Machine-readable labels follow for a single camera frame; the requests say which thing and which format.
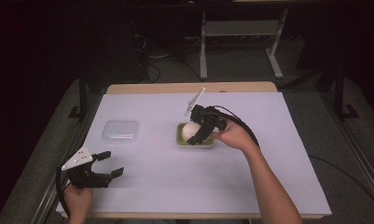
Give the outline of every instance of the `white paper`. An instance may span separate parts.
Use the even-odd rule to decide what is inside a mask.
[[[94,190],[92,212],[259,214],[241,151],[219,141],[211,148],[177,146],[176,127],[189,121],[184,112],[195,94],[104,96],[84,145],[92,154],[112,152],[110,159],[93,164],[94,172],[125,170],[108,189]],[[271,169],[302,215],[331,214],[281,93],[206,92],[198,104],[222,105],[253,130]],[[138,139],[129,145],[107,145],[102,132],[110,119],[137,120]]]

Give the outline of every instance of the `person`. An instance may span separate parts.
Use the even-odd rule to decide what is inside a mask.
[[[239,149],[250,167],[254,179],[256,197],[264,223],[302,223],[300,214],[284,187],[266,162],[260,148],[250,135],[232,120],[224,119],[227,128],[223,132],[212,132],[210,138],[217,139],[229,147]],[[70,185],[64,191],[69,207],[70,224],[83,223],[92,204],[91,189],[77,189]]]

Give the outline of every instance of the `white egg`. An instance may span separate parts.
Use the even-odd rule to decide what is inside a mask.
[[[189,138],[195,135],[195,133],[199,130],[200,127],[201,126],[198,123],[194,123],[194,122],[187,123],[184,126],[183,131],[181,132],[181,134],[183,135],[184,141],[187,141]]]

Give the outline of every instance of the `green bowl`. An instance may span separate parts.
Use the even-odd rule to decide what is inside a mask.
[[[177,135],[176,140],[179,147],[211,147],[213,145],[214,139],[208,138],[204,140],[200,145],[192,146],[190,143],[184,141],[182,132],[186,123],[180,123],[177,125]]]

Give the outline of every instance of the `plastic container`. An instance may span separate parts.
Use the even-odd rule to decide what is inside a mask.
[[[200,145],[195,146],[192,146],[190,143],[184,141],[182,132],[185,125],[186,123],[180,123],[177,125],[176,141],[179,147],[211,147],[213,145],[214,140],[210,138],[204,140]]]
[[[132,119],[110,119],[104,126],[103,141],[107,144],[131,144],[137,140],[139,124]]]

